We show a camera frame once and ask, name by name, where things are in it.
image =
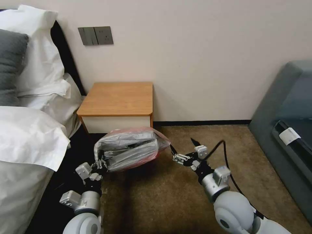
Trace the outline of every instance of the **wooden tabletop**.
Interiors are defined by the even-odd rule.
[[[95,83],[77,111],[79,116],[149,116],[152,82]]]

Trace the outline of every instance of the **floor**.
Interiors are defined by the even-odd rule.
[[[171,126],[158,130],[179,153],[193,151],[190,137],[208,149],[224,139],[232,175],[249,201],[291,233],[312,233],[247,126]],[[222,147],[209,163],[213,168],[225,165]],[[169,149],[143,166],[107,174],[102,190],[104,233],[226,233],[216,222],[213,205],[196,174],[172,161]]]

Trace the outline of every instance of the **white drawer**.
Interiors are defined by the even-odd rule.
[[[150,127],[149,116],[82,116],[82,120],[89,133],[108,133],[114,129],[130,127]]]

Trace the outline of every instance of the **black baseboard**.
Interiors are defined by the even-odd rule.
[[[251,120],[154,121],[154,126],[246,125]]]

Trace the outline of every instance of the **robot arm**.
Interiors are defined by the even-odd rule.
[[[198,175],[198,182],[203,186],[210,202],[214,203],[215,218],[224,230],[233,234],[290,234],[280,224],[257,212],[243,194],[229,191],[228,179],[231,172],[226,166],[212,169],[207,164],[207,158],[222,141],[208,153],[206,146],[191,140],[195,151],[187,155],[177,153],[170,146],[173,160],[190,167]]]
[[[209,153],[206,146],[193,139],[192,142],[195,151],[186,155],[177,153],[170,145],[173,160],[190,167],[197,174],[198,182],[203,186],[210,202],[214,203],[215,218],[224,230],[233,234],[290,234],[284,227],[257,212],[242,193],[230,191],[228,179],[231,172],[228,167],[212,169],[207,164],[206,160],[222,141]],[[63,234],[100,234],[100,188],[102,174],[106,170],[99,162],[101,161],[98,160],[91,166],[83,163],[76,168],[88,191],[82,195],[74,191],[63,194],[60,203],[73,208],[76,215],[67,224]]]

